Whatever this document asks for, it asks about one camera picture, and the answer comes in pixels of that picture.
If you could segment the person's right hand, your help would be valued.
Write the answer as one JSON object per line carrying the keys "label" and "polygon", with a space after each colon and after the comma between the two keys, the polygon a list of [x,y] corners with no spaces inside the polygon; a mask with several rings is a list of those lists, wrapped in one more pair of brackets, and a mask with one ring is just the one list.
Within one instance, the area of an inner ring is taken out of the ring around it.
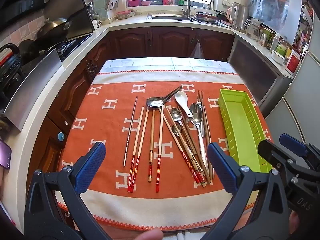
{"label": "person's right hand", "polygon": [[289,232],[292,235],[299,227],[300,220],[298,214],[295,211],[292,211],[289,216]]}

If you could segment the person's left hand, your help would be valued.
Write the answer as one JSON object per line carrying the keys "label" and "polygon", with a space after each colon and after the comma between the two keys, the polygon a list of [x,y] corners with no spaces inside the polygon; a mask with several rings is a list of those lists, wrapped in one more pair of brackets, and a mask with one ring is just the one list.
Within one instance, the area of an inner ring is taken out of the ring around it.
{"label": "person's left hand", "polygon": [[114,228],[112,226],[103,226],[103,229],[112,239],[162,240],[164,237],[159,228],[144,232]]}

